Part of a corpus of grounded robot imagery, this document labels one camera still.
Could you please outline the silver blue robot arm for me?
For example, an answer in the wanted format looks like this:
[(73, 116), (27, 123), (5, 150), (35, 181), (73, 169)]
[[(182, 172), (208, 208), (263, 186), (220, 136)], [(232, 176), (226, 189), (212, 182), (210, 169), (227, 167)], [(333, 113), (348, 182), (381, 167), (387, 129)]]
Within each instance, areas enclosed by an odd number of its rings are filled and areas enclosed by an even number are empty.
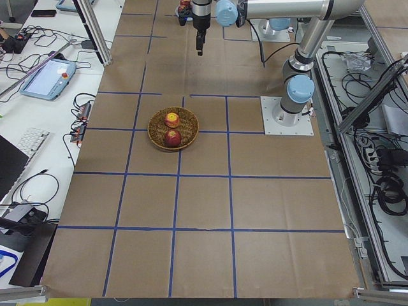
[(282, 126), (295, 126), (302, 116), (304, 106), (310, 101), (314, 82), (309, 72), (322, 41), (335, 20), (359, 10), (363, 1), (218, 1), (215, 5), (216, 20), (220, 26), (236, 24), (242, 27), (253, 19), (308, 17), (310, 23), (294, 54), (284, 63), (284, 94), (272, 111), (275, 122)]

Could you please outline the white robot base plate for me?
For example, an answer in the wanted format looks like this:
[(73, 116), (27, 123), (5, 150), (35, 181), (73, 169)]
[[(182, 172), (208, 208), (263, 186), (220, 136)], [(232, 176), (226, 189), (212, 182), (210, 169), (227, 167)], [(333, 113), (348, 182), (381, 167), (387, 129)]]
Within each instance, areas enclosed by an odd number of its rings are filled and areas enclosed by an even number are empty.
[(304, 106), (299, 114), (287, 114), (281, 108), (281, 97), (260, 97), (263, 127), (266, 135), (313, 136), (313, 128)]

